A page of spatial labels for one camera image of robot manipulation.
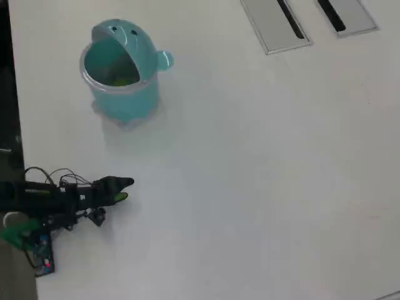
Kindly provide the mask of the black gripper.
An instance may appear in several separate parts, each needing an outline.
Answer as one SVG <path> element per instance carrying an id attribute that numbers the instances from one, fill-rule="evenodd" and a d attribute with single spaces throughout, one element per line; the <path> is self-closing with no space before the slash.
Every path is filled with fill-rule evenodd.
<path id="1" fill-rule="evenodd" d="M 131 177 L 106 176 L 92 182 L 92 186 L 67 184 L 64 186 L 65 210 L 68 214 L 77 211 L 112 206 L 129 197 L 123 189 L 132 186 Z"/>

